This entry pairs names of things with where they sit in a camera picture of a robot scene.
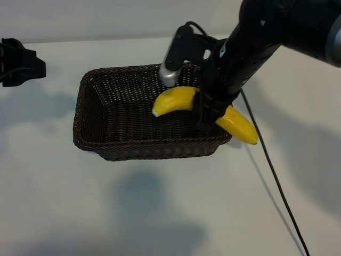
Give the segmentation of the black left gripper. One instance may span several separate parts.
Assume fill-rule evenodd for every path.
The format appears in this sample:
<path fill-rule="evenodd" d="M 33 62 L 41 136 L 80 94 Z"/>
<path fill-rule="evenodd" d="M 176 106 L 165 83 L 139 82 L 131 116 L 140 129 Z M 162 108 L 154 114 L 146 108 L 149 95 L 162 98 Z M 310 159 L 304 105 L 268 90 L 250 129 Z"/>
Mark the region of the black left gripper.
<path fill-rule="evenodd" d="M 25 50 L 14 38 L 1 39 L 1 79 L 3 87 L 16 87 L 31 79 L 46 77 L 46 63 L 36 51 Z"/>

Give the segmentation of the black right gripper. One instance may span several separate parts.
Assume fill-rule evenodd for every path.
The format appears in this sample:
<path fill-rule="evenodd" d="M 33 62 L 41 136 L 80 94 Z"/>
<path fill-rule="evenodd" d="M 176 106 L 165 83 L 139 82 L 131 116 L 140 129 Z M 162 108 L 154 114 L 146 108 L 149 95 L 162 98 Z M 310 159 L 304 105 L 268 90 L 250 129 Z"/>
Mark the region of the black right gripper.
<path fill-rule="evenodd" d="M 203 89 L 196 91 L 193 111 L 198 128 L 209 132 L 224 116 L 240 89 L 276 51 L 276 38 L 262 33 L 232 33 L 213 43 L 207 66 L 203 67 Z"/>

